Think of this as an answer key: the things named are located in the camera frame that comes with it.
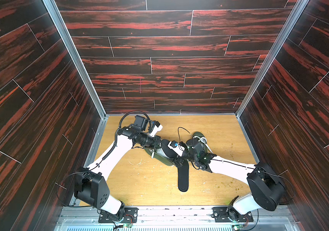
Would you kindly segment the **green canvas shoe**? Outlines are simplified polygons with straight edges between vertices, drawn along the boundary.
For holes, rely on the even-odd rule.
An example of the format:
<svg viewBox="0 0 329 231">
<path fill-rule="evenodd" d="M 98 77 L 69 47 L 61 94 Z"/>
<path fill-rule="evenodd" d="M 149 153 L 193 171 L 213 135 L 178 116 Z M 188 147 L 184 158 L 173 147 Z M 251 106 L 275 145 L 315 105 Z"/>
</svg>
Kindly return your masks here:
<svg viewBox="0 0 329 231">
<path fill-rule="evenodd" d="M 198 131 L 195 132 L 192 135 L 192 137 L 198 139 L 198 141 L 200 141 L 201 143 L 204 144 L 206 153 L 212 153 L 213 154 L 212 150 L 210 149 L 210 147 L 207 144 L 207 138 L 201 132 L 198 132 Z"/>
<path fill-rule="evenodd" d="M 160 148 L 157 148 L 157 149 L 144 148 L 144 150 L 152 158 L 156 158 L 157 160 L 159 160 L 160 162 L 162 162 L 165 165 L 168 165 L 168 166 L 174 165 L 174 166 L 178 167 L 182 164 L 181 157 L 168 158 L 164 154 L 162 147 L 163 147 L 163 145 L 162 145 L 162 140 L 161 140 L 161 147 Z"/>
</svg>

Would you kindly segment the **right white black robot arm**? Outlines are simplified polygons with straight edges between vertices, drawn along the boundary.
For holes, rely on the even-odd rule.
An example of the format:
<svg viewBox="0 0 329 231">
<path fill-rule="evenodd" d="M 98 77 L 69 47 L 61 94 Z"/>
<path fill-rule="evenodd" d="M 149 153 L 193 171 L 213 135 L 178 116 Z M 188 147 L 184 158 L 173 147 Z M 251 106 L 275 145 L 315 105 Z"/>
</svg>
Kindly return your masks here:
<svg viewBox="0 0 329 231">
<path fill-rule="evenodd" d="M 163 150 L 176 166 L 192 163 L 199 170 L 222 174 L 249 186 L 250 192 L 235 197 L 226 209 L 226 216 L 233 222 L 243 221 L 254 210 L 274 211 L 286 192 L 284 183 L 268 164 L 244 164 L 224 159 L 210 151 L 203 137 L 194 136 L 180 143 L 170 141 Z"/>
</svg>

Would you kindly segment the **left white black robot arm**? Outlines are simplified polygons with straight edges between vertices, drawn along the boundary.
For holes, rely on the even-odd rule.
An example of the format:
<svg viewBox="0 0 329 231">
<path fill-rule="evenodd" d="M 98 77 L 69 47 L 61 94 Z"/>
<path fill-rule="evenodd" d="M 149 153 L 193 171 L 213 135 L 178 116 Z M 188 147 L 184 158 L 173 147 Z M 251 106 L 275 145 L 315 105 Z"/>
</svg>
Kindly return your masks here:
<svg viewBox="0 0 329 231">
<path fill-rule="evenodd" d="M 161 138 L 156 135 L 163 126 L 156 122 L 149 133 L 141 126 L 130 125 L 118 128 L 114 142 L 107 150 L 87 168 L 80 168 L 75 176 L 74 196 L 96 209 L 100 209 L 109 218 L 118 222 L 125 216 L 125 203 L 110 195 L 107 180 L 121 158 L 134 145 L 140 148 L 155 148 Z"/>
</svg>

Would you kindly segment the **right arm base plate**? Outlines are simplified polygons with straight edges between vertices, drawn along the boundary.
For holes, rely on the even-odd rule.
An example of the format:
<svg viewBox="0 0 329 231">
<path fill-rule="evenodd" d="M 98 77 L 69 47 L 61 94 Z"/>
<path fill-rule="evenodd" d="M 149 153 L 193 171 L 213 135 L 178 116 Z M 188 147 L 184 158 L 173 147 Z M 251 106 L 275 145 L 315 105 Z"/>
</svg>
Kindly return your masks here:
<svg viewBox="0 0 329 231">
<path fill-rule="evenodd" d="M 229 207 L 213 207 L 211 217 L 214 218 L 215 222 L 254 222 L 254 218 L 251 212 L 242 215 L 238 213 L 235 209 Z"/>
</svg>

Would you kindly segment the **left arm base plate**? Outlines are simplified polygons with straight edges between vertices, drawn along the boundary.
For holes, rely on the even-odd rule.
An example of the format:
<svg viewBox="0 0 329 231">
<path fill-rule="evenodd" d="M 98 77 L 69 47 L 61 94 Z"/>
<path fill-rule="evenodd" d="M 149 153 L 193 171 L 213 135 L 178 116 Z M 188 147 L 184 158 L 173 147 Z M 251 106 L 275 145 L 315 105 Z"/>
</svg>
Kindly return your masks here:
<svg viewBox="0 0 329 231">
<path fill-rule="evenodd" d="M 117 214 L 111 214 L 107 211 L 102 210 L 98 219 L 99 223 L 127 223 L 133 224 L 138 219 L 138 208 L 135 207 L 124 207 L 120 209 Z"/>
</svg>

